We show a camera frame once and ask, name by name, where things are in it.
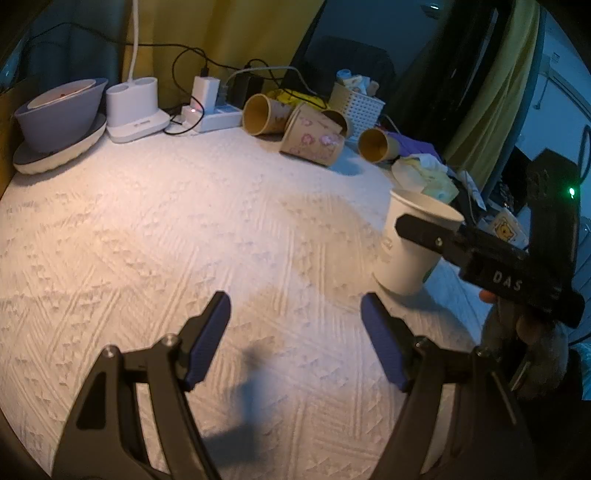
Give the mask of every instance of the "hand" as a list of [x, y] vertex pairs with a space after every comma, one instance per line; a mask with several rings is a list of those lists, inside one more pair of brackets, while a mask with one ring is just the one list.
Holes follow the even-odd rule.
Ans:
[[564, 378], [569, 360], [569, 341], [564, 325], [542, 322], [528, 307], [485, 290], [479, 297], [493, 305], [482, 328], [481, 345], [497, 359], [507, 354], [515, 334], [528, 346], [532, 364], [515, 392], [517, 397], [531, 400], [555, 390]]

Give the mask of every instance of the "cable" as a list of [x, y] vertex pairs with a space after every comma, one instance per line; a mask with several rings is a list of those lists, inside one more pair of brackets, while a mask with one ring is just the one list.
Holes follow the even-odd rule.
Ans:
[[[587, 167], [583, 172], [583, 158], [585, 155], [585, 146], [587, 144], [586, 140], [589, 138], [589, 156], [587, 158]], [[591, 169], [591, 127], [585, 125], [583, 127], [583, 135], [581, 136], [581, 146], [579, 148], [579, 175], [581, 176], [581, 184], [589, 175], [589, 170]]]
[[478, 222], [476, 221], [476, 218], [474, 217], [474, 209], [472, 207], [473, 193], [472, 193], [472, 189], [470, 188], [470, 183], [468, 182], [468, 172], [466, 170], [464, 170], [464, 182], [465, 182], [464, 186], [466, 187], [466, 193], [468, 194], [468, 206], [470, 207], [470, 218], [472, 219], [474, 226], [478, 226]]
[[[308, 84], [306, 83], [306, 81], [304, 80], [304, 77], [301, 75], [300, 71], [295, 68], [292, 67], [291, 65], [286, 65], [286, 66], [278, 66], [278, 67], [271, 67], [269, 64], [267, 64], [267, 62], [265, 62], [264, 60], [261, 59], [253, 59], [251, 61], [261, 61], [263, 63], [265, 63], [267, 66], [266, 67], [249, 67], [247, 69], [240, 69], [236, 72], [232, 72], [232, 74], [226, 79], [225, 85], [227, 85], [230, 80], [232, 80], [236, 75], [238, 75], [239, 73], [245, 73], [245, 72], [260, 72], [260, 71], [264, 71], [264, 70], [268, 70], [269, 72], [272, 70], [293, 70], [294, 72], [296, 72], [298, 74], [298, 77], [300, 78], [302, 84], [304, 85], [304, 87], [306, 88], [306, 90], [308, 90], [308, 92], [310, 92], [312, 95], [314, 96], [319, 96], [318, 93], [316, 93], [314, 90], [312, 90]], [[279, 88], [279, 90], [282, 90], [283, 92], [287, 93], [288, 95], [291, 95], [299, 100], [303, 100], [305, 102], [311, 103], [312, 105], [316, 105], [319, 108], [322, 109], [326, 109], [326, 102], [324, 101], [324, 99], [320, 99], [322, 100], [322, 102], [324, 103], [324, 106], [319, 105], [318, 103], [313, 102], [312, 100], [308, 100], [306, 98], [300, 97], [298, 95], [295, 95], [292, 92], [288, 92], [287, 90], [285, 90], [283, 87], [281, 87], [281, 85], [279, 85], [279, 82], [277, 81], [277, 79], [274, 79], [275, 83], [277, 84], [277, 88]]]
[[197, 120], [195, 122], [194, 125], [190, 126], [189, 128], [185, 129], [185, 130], [181, 130], [180, 132], [168, 132], [166, 130], [163, 130], [163, 132], [167, 135], [171, 135], [176, 136], [176, 135], [182, 135], [185, 134], [189, 131], [191, 131], [193, 128], [195, 128], [196, 126], [198, 126], [199, 123], [201, 123], [201, 120], [203, 120], [203, 117], [205, 117], [205, 107], [203, 106], [203, 104], [196, 99], [191, 93], [189, 93], [188, 91], [186, 91], [183, 87], [180, 86], [179, 82], [177, 81], [176, 75], [174, 74], [174, 68], [176, 67], [176, 64], [179, 60], [180, 57], [182, 57], [185, 53], [187, 53], [189, 50], [192, 50], [192, 48], [185, 48], [181, 53], [179, 53], [177, 55], [177, 57], [174, 59], [173, 61], [173, 66], [172, 66], [172, 77], [173, 77], [173, 82], [176, 85], [176, 87], [183, 93], [189, 95], [193, 100], [195, 100], [197, 102], [197, 104], [201, 107], [201, 116], [199, 117], [199, 120]]
[[385, 119], [388, 120], [388, 122], [390, 122], [392, 124], [392, 126], [397, 131], [397, 133], [399, 133], [400, 135], [402, 135], [402, 133], [400, 133], [400, 130], [398, 129], [398, 127], [396, 126], [396, 124], [393, 122], [393, 120], [389, 117], [389, 115], [386, 115], [385, 113], [382, 113], [381, 116], [383, 116]]
[[138, 57], [138, 43], [139, 43], [139, 7], [138, 0], [133, 0], [132, 9], [134, 10], [134, 50], [131, 54], [131, 63], [129, 64], [129, 74], [127, 81], [131, 82], [134, 79], [135, 60]]
[[314, 106], [317, 106], [317, 107], [319, 107], [319, 108], [322, 108], [322, 109], [324, 109], [324, 110], [326, 110], [326, 109], [328, 108], [328, 105], [326, 105], [326, 102], [325, 102], [325, 101], [324, 101], [324, 99], [323, 99], [322, 97], [320, 97], [320, 96], [319, 96], [319, 98], [320, 98], [320, 100], [322, 100], [322, 104], [323, 104], [323, 106], [320, 106], [320, 105], [318, 105], [318, 103], [316, 103], [316, 102], [313, 102], [313, 101], [312, 101], [312, 100], [310, 100], [310, 99], [307, 99], [307, 98], [301, 97], [301, 96], [299, 96], [299, 95], [296, 95], [295, 93], [293, 93], [293, 91], [292, 91], [292, 92], [289, 92], [289, 91], [285, 90], [285, 89], [284, 89], [284, 88], [283, 88], [283, 87], [280, 85], [280, 83], [279, 83], [279, 80], [280, 80], [280, 79], [277, 79], [277, 78], [276, 78], [276, 77], [273, 75], [273, 71], [272, 71], [272, 68], [271, 68], [271, 66], [270, 66], [270, 65], [269, 65], [267, 62], [265, 62], [265, 60], [263, 60], [263, 59], [252, 59], [252, 60], [249, 60], [249, 61], [248, 61], [248, 63], [246, 64], [246, 66], [247, 66], [247, 67], [250, 67], [250, 65], [251, 65], [251, 63], [252, 63], [253, 61], [260, 61], [260, 62], [261, 62], [263, 65], [265, 65], [265, 66], [267, 67], [267, 69], [269, 70], [269, 75], [271, 75], [271, 80], [273, 80], [273, 82], [275, 82], [275, 84], [277, 85], [277, 88], [279, 88], [279, 90], [281, 90], [281, 91], [285, 92], [285, 93], [286, 93], [286, 94], [288, 94], [288, 95], [291, 95], [291, 96], [292, 96], [292, 97], [294, 97], [294, 98], [297, 98], [297, 99], [299, 99], [299, 100], [303, 100], [304, 102], [308, 102], [308, 103], [310, 103], [310, 104], [312, 104], [312, 105], [314, 105]]
[[540, 100], [538, 103], [534, 105], [536, 110], [539, 110], [542, 107], [542, 100], [544, 99], [544, 95], [546, 94], [546, 89], [548, 88], [548, 82], [550, 81], [550, 77], [546, 77], [546, 83], [544, 84], [544, 90], [542, 90], [542, 95], [540, 96]]
[[574, 342], [570, 342], [569, 347], [571, 347], [573, 345], [577, 345], [577, 343], [584, 342], [588, 338], [591, 338], [591, 333], [588, 333], [587, 335], [582, 336], [581, 338], [579, 338], [578, 340], [575, 340]]
[[32, 45], [27, 45], [26, 47], [24, 47], [22, 49], [22, 52], [21, 52], [21, 57], [24, 57], [26, 55], [29, 55], [30, 52], [31, 52], [31, 50], [34, 49], [36, 46], [39, 46], [39, 45], [55, 45], [56, 47], [60, 47], [62, 50], [67, 50], [67, 46], [62, 45], [61, 43], [58, 43], [56, 41], [41, 40], [41, 41], [35, 42]]
[[[31, 38], [29, 38], [29, 41], [34, 40], [35, 38], [41, 37], [42, 35], [45, 35], [45, 34], [49, 33], [50, 31], [55, 30], [58, 27], [62, 27], [63, 25], [71, 25], [72, 27], [79, 28], [80, 30], [84, 30], [84, 31], [90, 32], [90, 33], [96, 35], [97, 37], [102, 38], [103, 40], [105, 40], [105, 41], [107, 41], [109, 43], [116, 44], [116, 45], [126, 45], [126, 46], [133, 46], [134, 45], [133, 42], [114, 40], [113, 38], [110, 38], [107, 35], [105, 35], [100, 30], [97, 30], [97, 29], [92, 28], [92, 27], [86, 27], [86, 26], [81, 25], [81, 24], [76, 23], [76, 22], [61, 22], [61, 23], [58, 23], [57, 25], [54, 25], [53, 27], [48, 28], [47, 30], [42, 31], [41, 33], [38, 33], [36, 35], [33, 35]], [[224, 69], [240, 70], [237, 67], [233, 67], [231, 65], [224, 65], [223, 63], [218, 63], [218, 62], [212, 60], [211, 58], [209, 58], [205, 54], [205, 51], [202, 48], [200, 48], [200, 47], [190, 47], [190, 46], [184, 45], [182, 43], [138, 43], [138, 47], [177, 47], [177, 48], [188, 48], [188, 49], [192, 50], [193, 52], [195, 52], [200, 57], [202, 57], [205, 60], [206, 63], [209, 62], [211, 64], [214, 64], [217, 67], [221, 67], [221, 68], [224, 68]]]

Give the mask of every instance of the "curtain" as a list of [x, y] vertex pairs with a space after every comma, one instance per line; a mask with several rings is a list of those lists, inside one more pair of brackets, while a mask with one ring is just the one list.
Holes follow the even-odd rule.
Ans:
[[456, 171], [467, 170], [482, 189], [519, 110], [534, 55], [540, 7], [514, 1], [497, 58], [444, 157]]
[[488, 177], [486, 184], [484, 185], [484, 189], [482, 190], [482, 197], [484, 200], [487, 200], [490, 196], [491, 192], [495, 188], [497, 182], [501, 179], [502, 173], [504, 168], [509, 161], [509, 157], [515, 148], [515, 143], [519, 138], [519, 134], [521, 133], [521, 129], [523, 129], [523, 125], [525, 123], [525, 119], [527, 118], [527, 114], [530, 111], [531, 101], [534, 97], [535, 86], [538, 83], [538, 75], [540, 73], [540, 64], [542, 62], [542, 56], [544, 54], [544, 39], [545, 39], [545, 26], [546, 26], [546, 16], [547, 12], [545, 8], [540, 8], [540, 24], [538, 26], [538, 38], [535, 41], [535, 49], [534, 55], [531, 60], [531, 68], [530, 74], [527, 78], [527, 82], [525, 84], [525, 89], [523, 92], [523, 98], [521, 99], [521, 104], [519, 106], [519, 110], [517, 110], [517, 114], [515, 116], [515, 121], [511, 127], [511, 131], [509, 132], [505, 143], [503, 144], [503, 148], [501, 149], [501, 153], [499, 154], [499, 158], [496, 161], [496, 164], [491, 172], [491, 175]]
[[106, 77], [109, 85], [119, 83], [121, 48], [67, 22], [124, 41], [127, 18], [126, 0], [53, 0], [24, 37], [27, 44], [22, 64], [26, 66], [26, 76], [38, 77], [40, 92], [89, 77]]
[[[141, 43], [180, 43], [205, 50], [214, 61], [243, 67], [252, 58], [270, 65], [289, 65], [297, 47], [322, 5], [322, 0], [141, 0]], [[133, 39], [131, 19], [128, 40]], [[172, 80], [172, 63], [182, 49], [140, 47], [134, 77], [158, 77], [161, 108], [187, 100]], [[131, 61], [127, 47], [122, 78]], [[176, 78], [192, 89], [204, 61], [187, 52], [177, 62]], [[225, 78], [229, 72], [209, 65], [210, 75]]]

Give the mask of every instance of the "plastic basket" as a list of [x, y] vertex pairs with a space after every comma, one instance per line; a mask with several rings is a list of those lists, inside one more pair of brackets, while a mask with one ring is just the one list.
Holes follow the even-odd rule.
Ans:
[[335, 83], [330, 94], [329, 105], [333, 110], [351, 119], [354, 132], [350, 140], [357, 141], [361, 133], [374, 127], [378, 122], [385, 103], [378, 98], [353, 92], [340, 83]]

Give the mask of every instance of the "white mattress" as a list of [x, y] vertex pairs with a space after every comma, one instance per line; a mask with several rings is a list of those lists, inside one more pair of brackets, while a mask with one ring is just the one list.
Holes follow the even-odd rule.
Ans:
[[[216, 290], [232, 318], [189, 400], [225, 479], [369, 477], [404, 396], [362, 326], [367, 291], [415, 333], [473, 345], [485, 310], [449, 265], [407, 304], [373, 280], [390, 188], [378, 168], [349, 150], [331, 169], [277, 150], [240, 129], [103, 137], [13, 179], [0, 200], [0, 406], [47, 471], [100, 349], [153, 344]], [[150, 458], [166, 469], [148, 405], [143, 388]]]

